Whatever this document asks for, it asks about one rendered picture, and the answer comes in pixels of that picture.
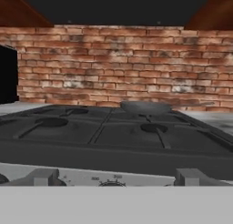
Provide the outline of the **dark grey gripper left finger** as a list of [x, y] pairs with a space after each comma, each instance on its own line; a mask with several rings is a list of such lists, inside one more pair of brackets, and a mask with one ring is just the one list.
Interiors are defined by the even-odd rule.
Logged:
[[58, 169], [37, 168], [23, 178], [4, 183], [4, 186], [58, 186], [58, 177]]

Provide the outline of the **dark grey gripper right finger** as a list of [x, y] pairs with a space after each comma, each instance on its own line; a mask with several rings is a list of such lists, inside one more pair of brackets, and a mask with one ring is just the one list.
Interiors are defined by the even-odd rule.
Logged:
[[229, 186], [229, 183], [210, 178], [196, 168], [178, 168], [175, 175], [175, 186]]

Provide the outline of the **black gas stove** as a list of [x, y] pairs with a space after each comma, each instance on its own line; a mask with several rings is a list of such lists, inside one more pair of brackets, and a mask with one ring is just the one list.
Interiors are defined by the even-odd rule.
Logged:
[[196, 168], [233, 187], [233, 136], [179, 111], [50, 105], [0, 114], [0, 173], [10, 182], [37, 168], [58, 169], [58, 186], [175, 186], [178, 168]]

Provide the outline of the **grey metal pan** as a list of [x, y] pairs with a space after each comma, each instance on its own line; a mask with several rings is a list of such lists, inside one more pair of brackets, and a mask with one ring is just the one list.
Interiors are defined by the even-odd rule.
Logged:
[[158, 116], [166, 114], [178, 107], [203, 107], [213, 105], [213, 102], [204, 102], [198, 104], [170, 105], [163, 102], [150, 101], [121, 101], [120, 107], [127, 113], [144, 116]]

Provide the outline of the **black tall appliance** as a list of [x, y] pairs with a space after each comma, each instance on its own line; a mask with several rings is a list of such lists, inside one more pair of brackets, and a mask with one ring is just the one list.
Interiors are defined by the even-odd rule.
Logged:
[[17, 95], [17, 51], [11, 46], [0, 45], [0, 104], [14, 103]]

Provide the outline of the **black range hood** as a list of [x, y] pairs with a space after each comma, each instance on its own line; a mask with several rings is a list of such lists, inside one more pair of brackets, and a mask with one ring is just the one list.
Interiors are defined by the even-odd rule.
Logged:
[[207, 0], [25, 0], [54, 24], [183, 26]]

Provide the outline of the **brown wooden wall cupboard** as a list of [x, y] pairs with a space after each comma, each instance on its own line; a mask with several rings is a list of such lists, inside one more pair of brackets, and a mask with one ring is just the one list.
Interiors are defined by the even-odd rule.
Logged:
[[24, 0], [0, 0], [0, 26], [5, 27], [53, 27]]
[[233, 30], [233, 0], [207, 0], [184, 26], [185, 30]]

